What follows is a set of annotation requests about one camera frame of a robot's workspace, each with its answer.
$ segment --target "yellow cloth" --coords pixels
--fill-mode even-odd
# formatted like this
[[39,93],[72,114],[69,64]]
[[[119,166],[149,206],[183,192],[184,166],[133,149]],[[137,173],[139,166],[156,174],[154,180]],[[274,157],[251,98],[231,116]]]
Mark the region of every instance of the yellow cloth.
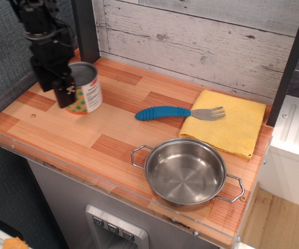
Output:
[[29,249],[29,246],[26,244],[26,242],[16,237],[5,239],[2,249]]
[[219,106],[224,107],[224,118],[217,121],[203,121],[188,117],[179,136],[198,139],[216,149],[240,157],[251,158],[266,105],[204,90],[192,109],[208,109]]

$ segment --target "cooking pot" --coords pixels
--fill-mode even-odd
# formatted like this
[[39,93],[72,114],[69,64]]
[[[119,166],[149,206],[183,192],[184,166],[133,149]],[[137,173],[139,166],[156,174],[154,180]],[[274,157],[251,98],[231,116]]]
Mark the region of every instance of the cooking pot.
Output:
[[[134,152],[151,149],[142,167],[134,162]],[[132,164],[145,171],[149,186],[173,206],[209,204],[215,198],[235,202],[244,195],[240,178],[226,173],[220,154],[210,145],[195,139],[167,140],[155,148],[147,145],[131,152]],[[217,194],[226,177],[239,181],[241,194],[230,200]]]

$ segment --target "wooden floor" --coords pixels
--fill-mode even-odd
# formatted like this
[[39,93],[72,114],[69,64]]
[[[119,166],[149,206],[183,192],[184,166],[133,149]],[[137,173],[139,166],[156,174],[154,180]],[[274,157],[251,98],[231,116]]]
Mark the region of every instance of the wooden floor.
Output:
[[299,249],[299,205],[257,189],[241,231],[256,249]]

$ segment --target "toy kitchen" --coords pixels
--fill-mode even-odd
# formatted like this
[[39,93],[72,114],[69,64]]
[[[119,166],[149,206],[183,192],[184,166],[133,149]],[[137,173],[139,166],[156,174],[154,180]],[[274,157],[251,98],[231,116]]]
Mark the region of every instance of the toy kitchen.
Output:
[[98,104],[36,83],[0,112],[70,249],[241,248],[299,56],[299,1],[257,2],[74,1]]

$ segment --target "whitewashed wood wall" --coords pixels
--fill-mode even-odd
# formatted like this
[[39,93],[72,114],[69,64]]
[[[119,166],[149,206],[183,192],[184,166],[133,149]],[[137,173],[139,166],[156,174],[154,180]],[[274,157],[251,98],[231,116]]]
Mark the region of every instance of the whitewashed wood wall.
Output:
[[92,0],[101,57],[272,104],[299,0]]

